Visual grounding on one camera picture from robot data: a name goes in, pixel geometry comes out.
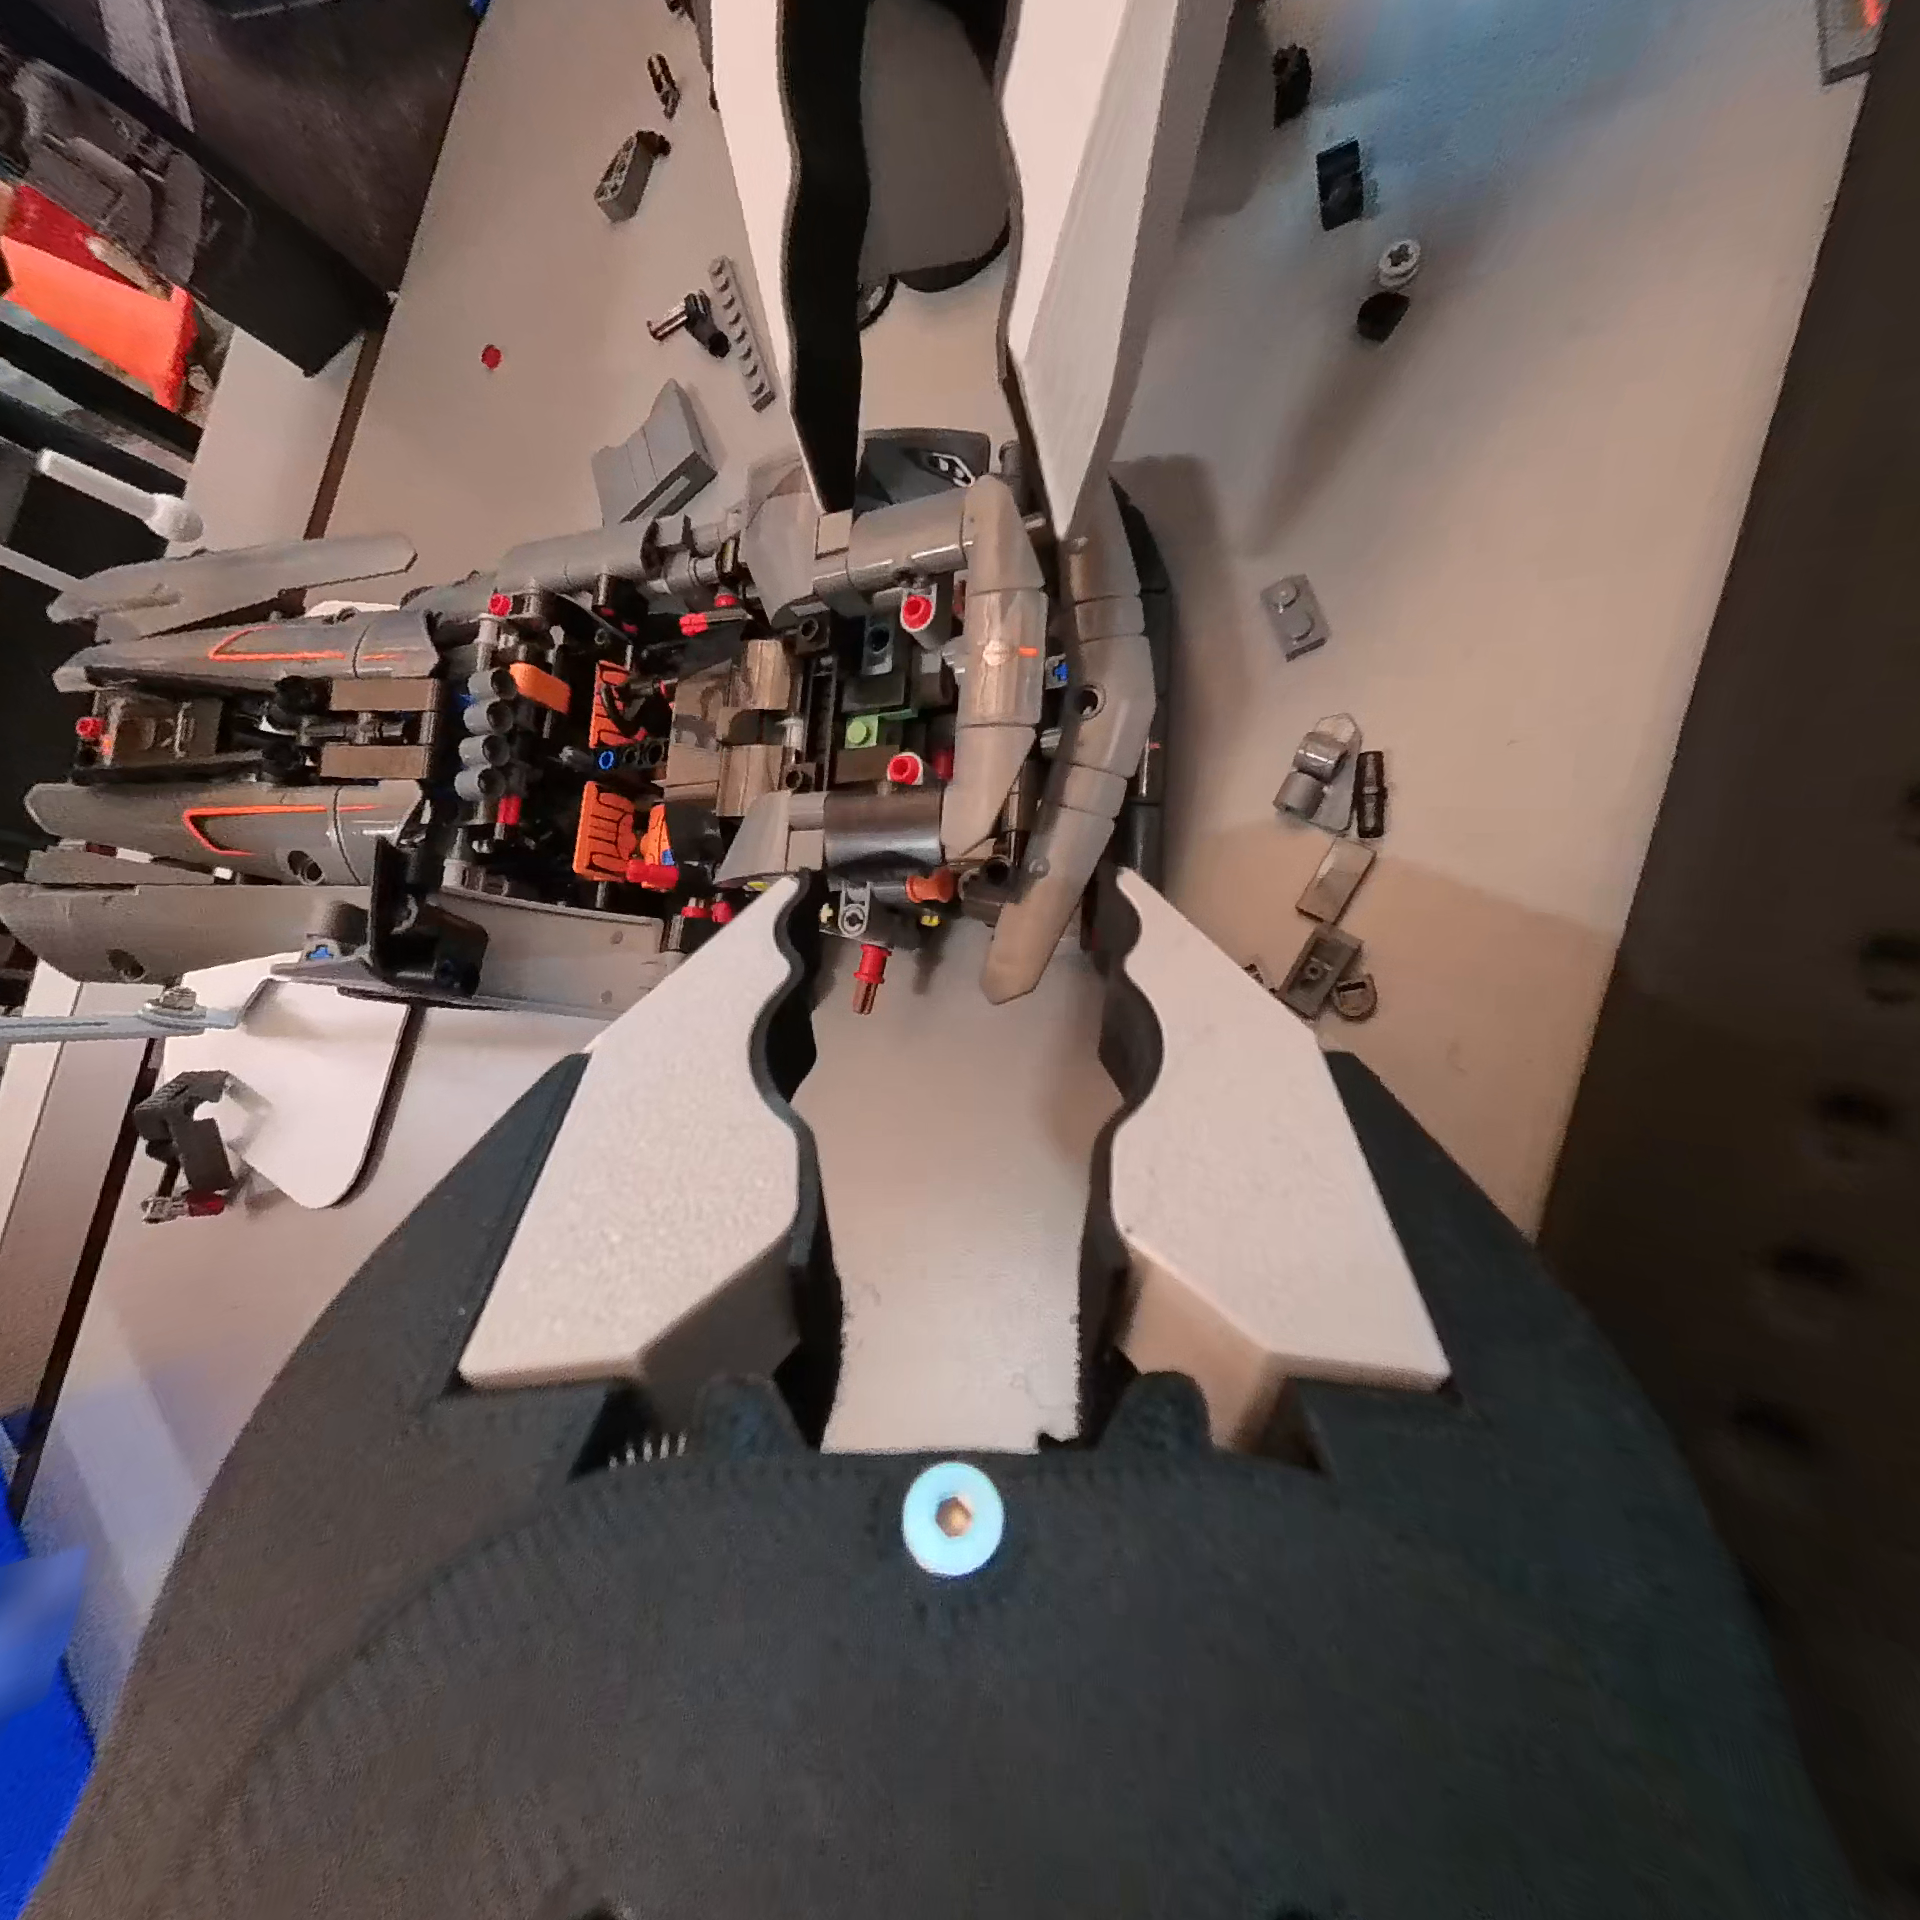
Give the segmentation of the dark grey lego technic block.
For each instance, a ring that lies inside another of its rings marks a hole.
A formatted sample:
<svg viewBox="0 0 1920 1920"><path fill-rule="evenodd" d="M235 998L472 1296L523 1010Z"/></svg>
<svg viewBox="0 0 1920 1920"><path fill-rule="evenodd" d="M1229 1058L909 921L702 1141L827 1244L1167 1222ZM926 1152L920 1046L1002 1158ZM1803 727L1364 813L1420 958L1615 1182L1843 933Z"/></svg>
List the dark grey lego technic block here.
<svg viewBox="0 0 1920 1920"><path fill-rule="evenodd" d="M609 158L604 176L593 188L595 210L612 223L630 223L642 201L647 180L657 164L673 155L673 141L663 132L636 131Z"/></svg>

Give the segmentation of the black dimpled foam mat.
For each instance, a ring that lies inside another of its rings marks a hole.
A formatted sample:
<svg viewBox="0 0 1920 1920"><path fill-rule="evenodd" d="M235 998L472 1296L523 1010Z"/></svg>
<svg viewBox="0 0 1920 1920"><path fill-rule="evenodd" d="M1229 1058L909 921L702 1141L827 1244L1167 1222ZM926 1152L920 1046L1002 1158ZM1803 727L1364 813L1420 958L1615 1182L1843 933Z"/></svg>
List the black dimpled foam mat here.
<svg viewBox="0 0 1920 1920"><path fill-rule="evenodd" d="M1541 1248L1681 1448L1871 1916L1916 1916L1918 22L1889 6Z"/></svg>

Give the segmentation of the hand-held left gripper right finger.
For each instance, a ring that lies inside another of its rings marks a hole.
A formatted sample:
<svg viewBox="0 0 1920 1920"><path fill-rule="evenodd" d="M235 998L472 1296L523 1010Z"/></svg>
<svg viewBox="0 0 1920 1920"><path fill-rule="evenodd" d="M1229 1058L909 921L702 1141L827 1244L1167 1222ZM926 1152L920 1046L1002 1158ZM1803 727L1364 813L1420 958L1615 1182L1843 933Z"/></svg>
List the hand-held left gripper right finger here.
<svg viewBox="0 0 1920 1920"><path fill-rule="evenodd" d="M1449 1358L1313 1031L1137 873L1101 883L1097 1062L1076 1300L1084 1442L1180 1372L1257 1453L1294 1383L1432 1395Z"/></svg>

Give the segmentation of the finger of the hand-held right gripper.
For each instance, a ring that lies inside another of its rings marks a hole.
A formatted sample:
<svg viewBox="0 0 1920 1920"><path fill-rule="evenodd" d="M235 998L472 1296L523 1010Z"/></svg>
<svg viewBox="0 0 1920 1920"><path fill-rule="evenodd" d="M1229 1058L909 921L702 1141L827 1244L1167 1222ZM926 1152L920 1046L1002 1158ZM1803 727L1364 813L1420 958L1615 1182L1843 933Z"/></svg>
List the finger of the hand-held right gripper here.
<svg viewBox="0 0 1920 1920"><path fill-rule="evenodd" d="M997 69L1014 169L1000 344L1057 538L1093 522L1174 254L1229 2L1022 2Z"/></svg>
<svg viewBox="0 0 1920 1920"><path fill-rule="evenodd" d="M867 20L867 2L711 6L711 79L768 346L826 514L858 493Z"/></svg>

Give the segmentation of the light grey lego tile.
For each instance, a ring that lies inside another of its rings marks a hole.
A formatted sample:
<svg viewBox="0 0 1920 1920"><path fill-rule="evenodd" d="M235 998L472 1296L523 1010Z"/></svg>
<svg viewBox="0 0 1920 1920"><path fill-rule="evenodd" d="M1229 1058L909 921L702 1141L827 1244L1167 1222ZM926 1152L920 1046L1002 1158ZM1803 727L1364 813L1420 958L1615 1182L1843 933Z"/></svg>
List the light grey lego tile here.
<svg viewBox="0 0 1920 1920"><path fill-rule="evenodd" d="M1298 1019L1317 1023L1359 960L1361 939L1336 923L1315 923L1272 996Z"/></svg>

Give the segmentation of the grey lego car model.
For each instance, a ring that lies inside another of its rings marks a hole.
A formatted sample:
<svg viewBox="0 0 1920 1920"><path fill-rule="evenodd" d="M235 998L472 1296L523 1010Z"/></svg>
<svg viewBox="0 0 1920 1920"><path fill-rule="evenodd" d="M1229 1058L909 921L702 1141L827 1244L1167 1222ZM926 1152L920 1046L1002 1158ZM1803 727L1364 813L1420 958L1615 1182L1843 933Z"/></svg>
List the grey lego car model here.
<svg viewBox="0 0 1920 1920"><path fill-rule="evenodd" d="M1112 484L1057 538L1022 449L881 431L848 512L799 461L740 505L514 549L383 607L396 538L195 551L62 584L68 771L5 933L173 993L294 960L379 838L432 891L646 919L696 955L785 875L870 1009L891 953L993 927L1028 996L1106 866L1151 867L1164 580Z"/></svg>

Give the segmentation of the grey lego sloped panel assembly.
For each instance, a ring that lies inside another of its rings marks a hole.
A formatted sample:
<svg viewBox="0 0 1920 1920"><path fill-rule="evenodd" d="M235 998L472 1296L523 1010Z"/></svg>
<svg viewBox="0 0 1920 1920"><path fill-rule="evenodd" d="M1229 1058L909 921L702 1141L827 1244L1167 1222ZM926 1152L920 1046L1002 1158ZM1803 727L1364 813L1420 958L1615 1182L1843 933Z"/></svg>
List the grey lego sloped panel assembly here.
<svg viewBox="0 0 1920 1920"><path fill-rule="evenodd" d="M679 517L718 478L718 461L686 385L666 378L642 424L591 456L601 525Z"/></svg>

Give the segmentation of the black lego set box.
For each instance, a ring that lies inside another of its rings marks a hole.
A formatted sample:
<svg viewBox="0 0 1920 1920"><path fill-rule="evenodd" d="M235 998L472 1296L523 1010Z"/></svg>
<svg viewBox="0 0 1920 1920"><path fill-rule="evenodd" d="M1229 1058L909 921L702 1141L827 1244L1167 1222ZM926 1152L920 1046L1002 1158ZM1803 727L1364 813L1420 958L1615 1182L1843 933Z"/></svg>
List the black lego set box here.
<svg viewBox="0 0 1920 1920"><path fill-rule="evenodd" d="M464 2L2 6L5 178L301 373L390 301L477 17Z"/></svg>

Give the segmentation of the red storage bin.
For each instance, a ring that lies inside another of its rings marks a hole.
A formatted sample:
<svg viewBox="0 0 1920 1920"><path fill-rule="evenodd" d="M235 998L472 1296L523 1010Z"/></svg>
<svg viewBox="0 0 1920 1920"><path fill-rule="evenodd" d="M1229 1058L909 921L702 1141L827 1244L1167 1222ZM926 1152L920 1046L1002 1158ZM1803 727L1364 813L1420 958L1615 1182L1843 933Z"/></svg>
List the red storage bin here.
<svg viewBox="0 0 1920 1920"><path fill-rule="evenodd" d="M149 295L125 278L5 239L5 322L47 334L178 416L199 342L189 292Z"/></svg>

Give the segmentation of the long grey lego plate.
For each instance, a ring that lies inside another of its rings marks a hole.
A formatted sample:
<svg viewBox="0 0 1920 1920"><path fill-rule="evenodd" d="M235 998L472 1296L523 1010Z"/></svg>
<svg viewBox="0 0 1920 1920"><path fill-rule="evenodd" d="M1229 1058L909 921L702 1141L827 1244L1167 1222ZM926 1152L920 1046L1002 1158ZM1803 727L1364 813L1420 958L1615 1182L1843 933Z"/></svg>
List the long grey lego plate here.
<svg viewBox="0 0 1920 1920"><path fill-rule="evenodd" d="M753 412L765 412L778 400L774 373L769 369L768 349L761 346L753 308L737 267L731 258L718 254L708 259L708 308L711 317L725 334L737 373Z"/></svg>

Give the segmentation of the black clip piece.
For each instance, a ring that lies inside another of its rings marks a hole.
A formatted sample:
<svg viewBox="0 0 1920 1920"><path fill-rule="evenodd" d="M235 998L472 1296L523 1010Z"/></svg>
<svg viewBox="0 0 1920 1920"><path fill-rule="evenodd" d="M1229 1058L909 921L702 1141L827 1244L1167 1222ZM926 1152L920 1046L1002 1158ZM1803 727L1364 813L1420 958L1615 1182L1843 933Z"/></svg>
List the black clip piece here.
<svg viewBox="0 0 1920 1920"><path fill-rule="evenodd" d="M182 1071L133 1104L137 1144L162 1169L144 1200L144 1224L202 1219L228 1212L243 1173L232 1161L211 1109L231 1093L226 1070Z"/></svg>

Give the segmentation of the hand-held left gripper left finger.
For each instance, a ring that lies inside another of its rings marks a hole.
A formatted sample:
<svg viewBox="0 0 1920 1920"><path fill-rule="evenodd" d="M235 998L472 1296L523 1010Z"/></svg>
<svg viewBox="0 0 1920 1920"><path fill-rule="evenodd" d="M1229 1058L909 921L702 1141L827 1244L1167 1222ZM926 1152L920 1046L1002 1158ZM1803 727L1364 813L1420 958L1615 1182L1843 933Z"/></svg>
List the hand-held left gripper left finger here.
<svg viewBox="0 0 1920 1920"><path fill-rule="evenodd" d="M708 1380L765 1378L821 1448L840 1289L818 1146L813 886L778 878L585 1051L461 1355L477 1392L636 1388L686 1429Z"/></svg>

